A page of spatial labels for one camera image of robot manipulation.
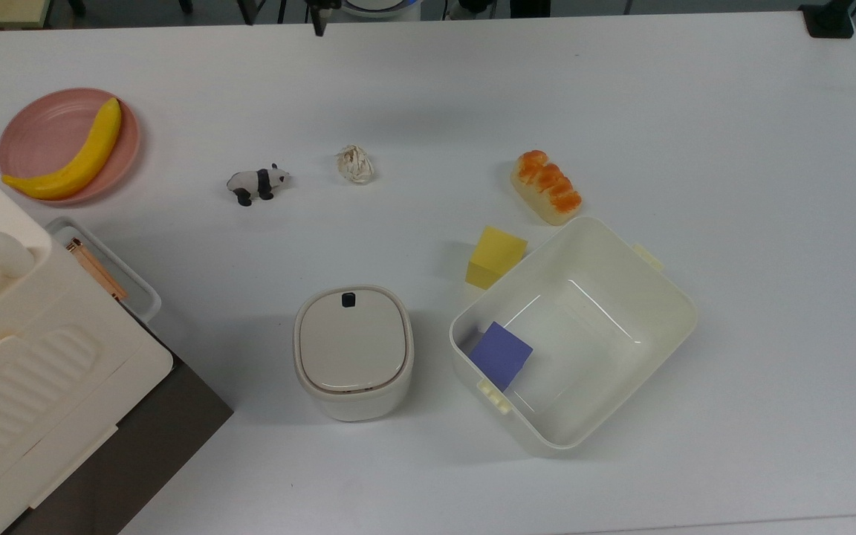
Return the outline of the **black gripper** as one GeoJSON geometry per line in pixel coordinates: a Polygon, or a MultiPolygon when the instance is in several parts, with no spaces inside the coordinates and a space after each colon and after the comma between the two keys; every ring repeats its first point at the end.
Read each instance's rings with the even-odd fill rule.
{"type": "Polygon", "coordinates": [[[326,26],[326,11],[339,10],[343,6],[342,0],[307,0],[307,4],[312,10],[312,24],[314,33],[318,37],[324,35],[326,26]]]}

